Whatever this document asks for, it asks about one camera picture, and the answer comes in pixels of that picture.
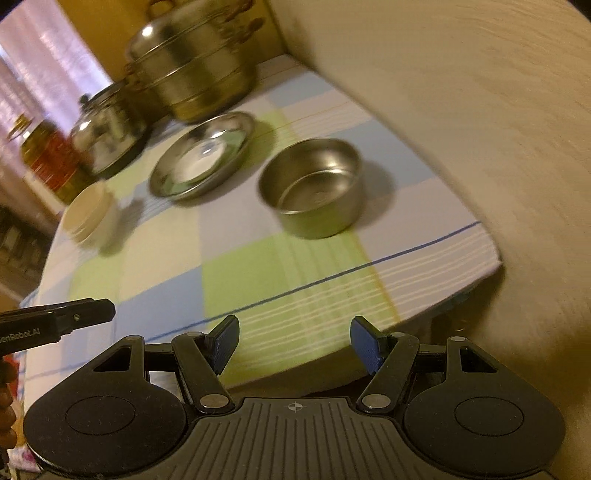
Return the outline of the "left hand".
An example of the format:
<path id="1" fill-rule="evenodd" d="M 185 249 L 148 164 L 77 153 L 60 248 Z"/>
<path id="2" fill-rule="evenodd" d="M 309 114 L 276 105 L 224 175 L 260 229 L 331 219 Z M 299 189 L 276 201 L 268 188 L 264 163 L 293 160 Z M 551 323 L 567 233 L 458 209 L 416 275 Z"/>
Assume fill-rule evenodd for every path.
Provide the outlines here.
<path id="1" fill-rule="evenodd" d="M 12 408 L 13 395 L 9 384 L 17 379 L 17 370 L 7 361 L 1 359 L 0 371 L 0 439 L 2 449 L 12 449 L 17 442 L 13 430 L 16 414 Z"/>

